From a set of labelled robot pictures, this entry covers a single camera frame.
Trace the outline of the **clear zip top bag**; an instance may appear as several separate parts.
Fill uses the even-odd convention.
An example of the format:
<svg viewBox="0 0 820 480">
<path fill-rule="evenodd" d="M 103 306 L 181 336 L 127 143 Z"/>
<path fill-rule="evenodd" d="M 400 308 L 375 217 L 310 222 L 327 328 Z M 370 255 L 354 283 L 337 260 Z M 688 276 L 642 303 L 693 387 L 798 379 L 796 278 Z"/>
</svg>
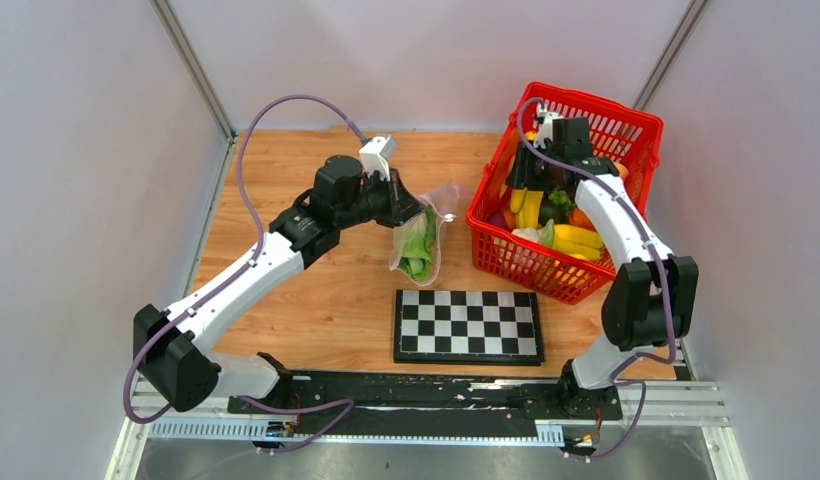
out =
<svg viewBox="0 0 820 480">
<path fill-rule="evenodd" d="M 431 285 L 441 267 L 446 229 L 465 214 L 469 196 L 468 188 L 452 180 L 419 195 L 423 212 L 393 230 L 389 270 L 417 286 Z"/>
</svg>

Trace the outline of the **green napa cabbage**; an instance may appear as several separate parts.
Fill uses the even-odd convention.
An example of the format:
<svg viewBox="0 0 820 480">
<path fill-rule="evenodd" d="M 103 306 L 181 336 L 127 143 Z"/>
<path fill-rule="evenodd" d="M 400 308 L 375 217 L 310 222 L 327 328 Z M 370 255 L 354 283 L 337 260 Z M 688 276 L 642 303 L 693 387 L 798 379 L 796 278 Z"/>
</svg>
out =
<svg viewBox="0 0 820 480">
<path fill-rule="evenodd" d="M 428 206 L 407 224 L 393 231 L 390 269 L 403 272 L 414 282 L 427 282 L 435 263 L 437 216 Z"/>
</svg>

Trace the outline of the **red plastic basket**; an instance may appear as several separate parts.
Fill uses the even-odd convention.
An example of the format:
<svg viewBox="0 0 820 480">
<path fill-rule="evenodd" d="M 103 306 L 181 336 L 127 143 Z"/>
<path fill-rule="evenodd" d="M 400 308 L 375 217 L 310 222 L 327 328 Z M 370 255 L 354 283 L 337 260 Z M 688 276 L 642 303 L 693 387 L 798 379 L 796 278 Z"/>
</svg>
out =
<svg viewBox="0 0 820 480">
<path fill-rule="evenodd" d="M 529 83 L 466 214 L 474 266 L 576 304 L 635 259 L 670 256 L 645 210 L 661 118 Z"/>
</svg>

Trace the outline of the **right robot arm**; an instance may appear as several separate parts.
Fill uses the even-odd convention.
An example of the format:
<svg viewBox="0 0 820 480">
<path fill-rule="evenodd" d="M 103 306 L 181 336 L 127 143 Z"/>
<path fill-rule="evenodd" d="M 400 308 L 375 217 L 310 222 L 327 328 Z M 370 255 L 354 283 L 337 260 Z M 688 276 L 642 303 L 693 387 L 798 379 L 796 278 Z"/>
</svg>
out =
<svg viewBox="0 0 820 480">
<path fill-rule="evenodd" d="M 563 415 L 578 418 L 604 410 L 618 377 L 635 361 L 676 359 L 677 342 L 690 329 L 699 269 L 654 234 L 619 168 L 594 154 L 587 118 L 543 111 L 535 120 L 533 134 L 516 128 L 517 175 L 536 174 L 563 188 L 593 225 L 616 271 L 602 305 L 601 334 L 564 365 L 552 398 Z"/>
</svg>

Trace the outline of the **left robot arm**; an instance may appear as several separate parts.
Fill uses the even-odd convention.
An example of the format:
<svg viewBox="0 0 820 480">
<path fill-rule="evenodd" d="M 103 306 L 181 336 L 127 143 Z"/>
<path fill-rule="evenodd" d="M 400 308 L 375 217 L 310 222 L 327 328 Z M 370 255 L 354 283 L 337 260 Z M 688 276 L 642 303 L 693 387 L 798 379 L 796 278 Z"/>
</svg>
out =
<svg viewBox="0 0 820 480">
<path fill-rule="evenodd" d="M 138 372 L 178 412 L 210 397 L 250 397 L 269 413 L 284 411 L 293 389 L 280 364 L 267 354 L 219 354 L 217 341 L 264 296 L 336 247 L 342 230 L 370 221 L 396 228 L 424 210 L 396 169 L 367 173 L 353 157 L 328 158 L 313 186 L 221 274 L 165 309 L 137 312 Z"/>
</svg>

